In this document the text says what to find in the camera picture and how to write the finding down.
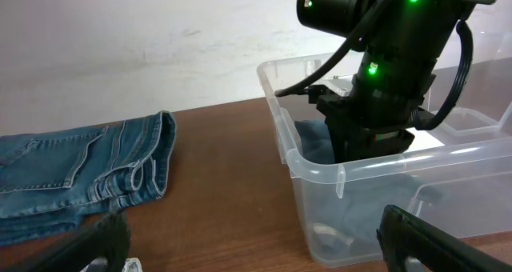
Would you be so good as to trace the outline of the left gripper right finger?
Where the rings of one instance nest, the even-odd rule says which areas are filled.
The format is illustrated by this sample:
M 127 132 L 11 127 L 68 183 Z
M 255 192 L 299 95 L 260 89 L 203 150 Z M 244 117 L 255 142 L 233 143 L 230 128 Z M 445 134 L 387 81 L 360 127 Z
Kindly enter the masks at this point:
M 377 239 L 386 267 L 393 272 L 511 272 L 511 265 L 395 205 L 384 208 Z

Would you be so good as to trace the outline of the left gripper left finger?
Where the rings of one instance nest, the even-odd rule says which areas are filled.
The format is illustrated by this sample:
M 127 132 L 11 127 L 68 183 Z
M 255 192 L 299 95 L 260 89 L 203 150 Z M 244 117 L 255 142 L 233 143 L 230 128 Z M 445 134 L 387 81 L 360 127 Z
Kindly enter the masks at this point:
M 123 212 L 106 214 L 93 224 L 25 258 L 9 272 L 121 272 L 130 251 L 130 228 Z

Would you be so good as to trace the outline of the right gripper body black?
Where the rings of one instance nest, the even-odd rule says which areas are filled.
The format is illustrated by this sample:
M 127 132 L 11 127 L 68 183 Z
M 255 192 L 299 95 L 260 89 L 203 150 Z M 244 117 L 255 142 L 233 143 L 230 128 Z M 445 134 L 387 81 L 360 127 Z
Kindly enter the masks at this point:
M 337 163 L 405 152 L 414 140 L 411 113 L 424 101 L 435 75 L 427 76 L 411 95 L 387 93 L 354 75 L 347 96 L 325 84 L 306 89 L 308 103 L 325 116 L 325 124 Z

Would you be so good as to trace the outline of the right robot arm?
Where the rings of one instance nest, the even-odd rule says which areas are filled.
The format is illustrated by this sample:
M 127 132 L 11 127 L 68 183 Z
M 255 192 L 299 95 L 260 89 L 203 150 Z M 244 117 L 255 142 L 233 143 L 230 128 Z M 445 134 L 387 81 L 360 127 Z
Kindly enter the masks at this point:
M 399 154 L 415 130 L 433 130 L 457 104 L 474 54 L 467 19 L 496 0 L 297 0 L 301 24 L 343 36 L 362 53 L 350 92 L 310 86 L 309 100 L 325 118 L 334 160 Z M 423 107 L 434 66 L 457 34 L 461 56 L 452 87 L 436 113 Z

